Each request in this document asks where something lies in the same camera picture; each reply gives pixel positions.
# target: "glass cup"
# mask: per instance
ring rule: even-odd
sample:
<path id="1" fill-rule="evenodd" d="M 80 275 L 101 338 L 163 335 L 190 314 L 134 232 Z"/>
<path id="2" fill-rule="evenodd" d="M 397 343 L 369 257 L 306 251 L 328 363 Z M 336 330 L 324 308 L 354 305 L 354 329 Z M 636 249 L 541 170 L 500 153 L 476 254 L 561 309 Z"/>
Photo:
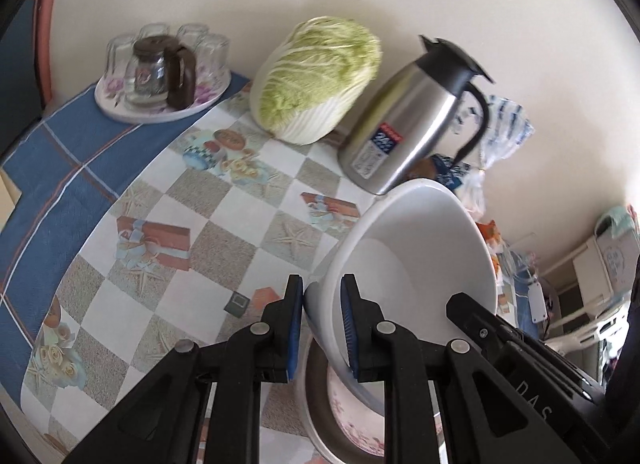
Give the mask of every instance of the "glass cup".
<path id="1" fill-rule="evenodd" d="M 183 45 L 195 50 L 198 41 L 206 36 L 207 32 L 209 26 L 204 23 L 187 23 L 178 29 L 175 36 Z"/>
<path id="2" fill-rule="evenodd" d="M 140 29 L 138 39 L 149 36 L 168 36 L 170 27 L 167 23 L 149 23 Z"/>
<path id="3" fill-rule="evenodd" d="M 222 34 L 206 34 L 196 45 L 198 82 L 212 81 L 226 68 L 229 39 Z"/>
<path id="4" fill-rule="evenodd" d="M 127 63 L 133 56 L 133 43 L 136 39 L 135 34 L 127 33 L 120 34 L 109 41 L 104 68 L 104 81 L 108 92 L 116 94 L 123 88 L 124 73 Z"/>

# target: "thermos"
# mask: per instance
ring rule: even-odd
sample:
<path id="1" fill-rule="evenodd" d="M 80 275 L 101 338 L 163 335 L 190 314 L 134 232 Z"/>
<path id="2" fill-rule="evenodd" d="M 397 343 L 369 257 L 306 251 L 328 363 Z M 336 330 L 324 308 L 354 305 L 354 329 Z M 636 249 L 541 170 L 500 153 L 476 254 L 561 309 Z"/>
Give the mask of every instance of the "thermos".
<path id="1" fill-rule="evenodd" d="M 470 80 L 477 75 L 493 79 L 453 43 L 420 37 L 427 52 L 386 82 L 338 152 L 345 174 L 369 193 L 385 194 L 402 181 L 415 161 L 433 151 L 464 92 L 478 100 L 482 119 L 452 165 L 476 147 L 489 123 L 484 95 Z"/>

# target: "thermos body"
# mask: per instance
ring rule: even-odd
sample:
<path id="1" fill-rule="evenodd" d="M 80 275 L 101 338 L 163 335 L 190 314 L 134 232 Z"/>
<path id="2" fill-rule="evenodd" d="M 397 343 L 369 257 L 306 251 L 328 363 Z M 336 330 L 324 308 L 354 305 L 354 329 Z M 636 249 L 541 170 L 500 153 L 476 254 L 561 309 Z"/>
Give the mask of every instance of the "thermos body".
<path id="1" fill-rule="evenodd" d="M 383 195 L 428 155 L 448 128 L 458 97 L 411 63 L 389 79 L 338 152 L 344 173 Z"/>

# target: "thermos label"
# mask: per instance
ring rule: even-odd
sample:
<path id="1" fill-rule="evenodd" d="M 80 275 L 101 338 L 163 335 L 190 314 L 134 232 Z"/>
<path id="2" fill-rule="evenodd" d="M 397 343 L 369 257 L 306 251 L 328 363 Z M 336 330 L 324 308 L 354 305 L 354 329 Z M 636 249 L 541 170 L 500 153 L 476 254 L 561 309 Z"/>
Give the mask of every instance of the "thermos label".
<path id="1" fill-rule="evenodd" d="M 362 178 L 368 179 L 382 165 L 393 148 L 402 142 L 402 135 L 387 123 L 382 123 L 356 155 L 351 167 Z"/>

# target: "white tray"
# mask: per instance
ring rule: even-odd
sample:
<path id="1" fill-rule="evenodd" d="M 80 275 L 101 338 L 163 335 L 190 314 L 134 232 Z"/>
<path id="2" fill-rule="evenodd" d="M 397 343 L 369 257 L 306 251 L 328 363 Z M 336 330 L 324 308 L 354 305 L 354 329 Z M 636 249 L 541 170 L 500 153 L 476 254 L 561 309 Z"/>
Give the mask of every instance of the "white tray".
<path id="1" fill-rule="evenodd" d="M 231 83 L 231 72 L 225 69 L 211 82 L 199 82 L 196 85 L 196 100 L 184 110 L 172 110 L 168 106 L 160 106 L 152 111 L 140 111 L 131 106 L 124 96 L 124 82 L 122 78 L 111 78 L 108 82 L 104 77 L 95 85 L 95 102 L 109 117 L 121 123 L 155 124 L 177 121 L 205 110 L 216 102 Z"/>

